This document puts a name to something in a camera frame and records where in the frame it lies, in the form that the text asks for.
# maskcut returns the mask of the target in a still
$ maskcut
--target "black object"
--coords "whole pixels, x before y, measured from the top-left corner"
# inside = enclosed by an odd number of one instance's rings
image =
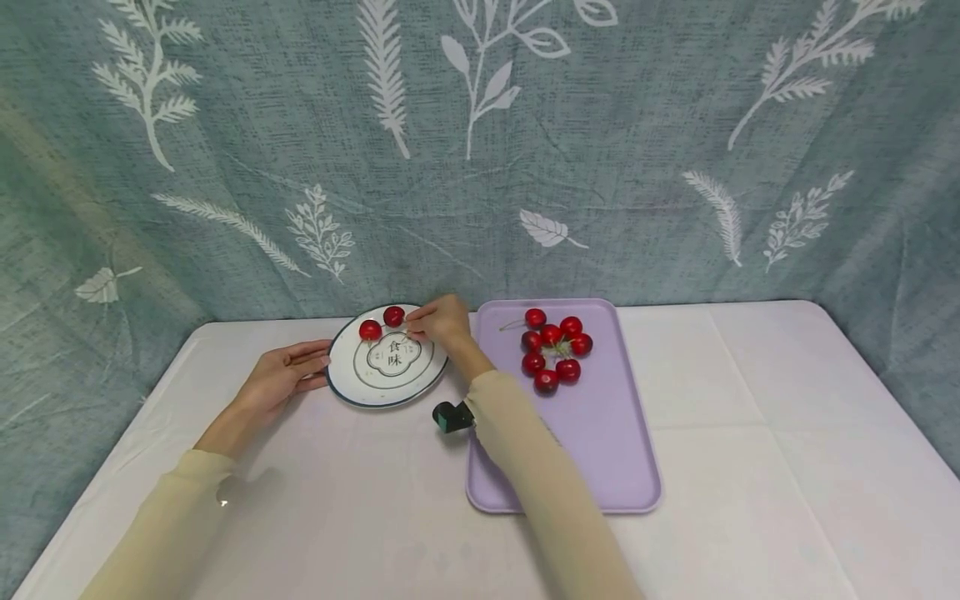
[[[433,420],[444,433],[460,431],[473,426],[473,413],[464,402],[454,406],[449,402],[441,402],[433,409]]]

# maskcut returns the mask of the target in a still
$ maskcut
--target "white plate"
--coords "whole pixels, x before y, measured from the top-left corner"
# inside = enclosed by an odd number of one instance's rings
[[[446,352],[433,342],[406,336],[404,326],[383,323],[387,304],[369,310],[340,330],[330,347],[326,379],[333,393],[361,408],[388,408],[409,402],[430,389],[446,366]],[[397,304],[406,314],[420,308]],[[360,339],[360,323],[373,319],[383,327],[376,342]]]

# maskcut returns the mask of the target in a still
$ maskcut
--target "person's left hand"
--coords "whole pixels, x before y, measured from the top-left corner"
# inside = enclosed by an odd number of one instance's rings
[[[265,352],[230,407],[253,416],[261,426],[269,425],[291,395],[326,385],[320,371],[330,364],[329,349],[330,340],[316,340]]]

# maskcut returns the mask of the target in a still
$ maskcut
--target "beige sleeve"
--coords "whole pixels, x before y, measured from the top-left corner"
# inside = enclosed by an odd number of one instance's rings
[[[81,600],[179,598],[224,516],[217,488],[233,464],[219,454],[187,451],[140,505]]]
[[[607,521],[530,397],[503,372],[473,380],[477,439],[514,486],[540,551],[568,600],[642,600]]]

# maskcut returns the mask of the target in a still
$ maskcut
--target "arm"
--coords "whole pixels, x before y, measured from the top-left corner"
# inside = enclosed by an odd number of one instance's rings
[[[224,518],[220,483],[253,437],[283,412],[291,394],[326,384],[318,371],[329,364],[329,345],[305,342],[260,357],[233,402],[174,470],[160,477],[81,600],[180,597]]]
[[[516,380],[495,371],[470,337],[466,308],[444,297],[409,319],[413,335],[441,344],[470,383],[477,439],[513,485],[566,598],[642,600],[583,477]]]

